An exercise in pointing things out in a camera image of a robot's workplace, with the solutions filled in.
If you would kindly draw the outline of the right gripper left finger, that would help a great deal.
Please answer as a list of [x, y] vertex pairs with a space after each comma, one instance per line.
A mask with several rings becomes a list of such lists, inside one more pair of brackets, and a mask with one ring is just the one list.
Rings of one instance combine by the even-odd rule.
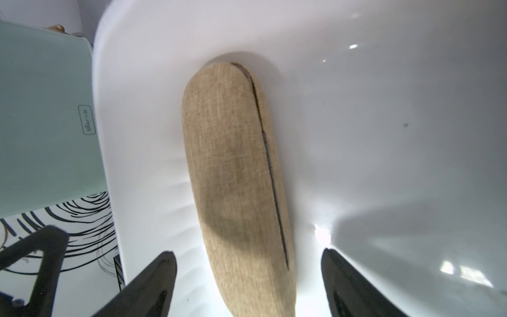
[[174, 253], [160, 253], [95, 316], [168, 316], [176, 275]]

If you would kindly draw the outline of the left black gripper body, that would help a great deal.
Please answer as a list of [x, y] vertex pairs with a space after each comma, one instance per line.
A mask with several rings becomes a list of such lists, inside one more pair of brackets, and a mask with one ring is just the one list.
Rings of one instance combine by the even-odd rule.
[[26, 260], [35, 263], [24, 276], [34, 276], [35, 282], [27, 300], [1, 292], [1, 316], [51, 316], [59, 275], [69, 242], [69, 234], [53, 226], [45, 226], [16, 243], [2, 248], [1, 270], [13, 272]]

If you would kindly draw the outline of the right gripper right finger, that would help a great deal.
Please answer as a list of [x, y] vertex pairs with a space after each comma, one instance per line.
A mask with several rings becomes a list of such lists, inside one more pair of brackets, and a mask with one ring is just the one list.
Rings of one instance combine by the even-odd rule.
[[338, 251], [326, 248], [321, 268], [332, 316], [405, 316]]

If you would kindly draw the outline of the tan glasses case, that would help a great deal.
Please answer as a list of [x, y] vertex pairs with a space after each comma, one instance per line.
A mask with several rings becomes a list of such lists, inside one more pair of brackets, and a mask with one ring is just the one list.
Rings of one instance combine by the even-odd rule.
[[273, 122], [259, 79], [216, 62], [189, 81], [182, 126], [213, 277], [233, 316], [294, 316], [296, 268]]

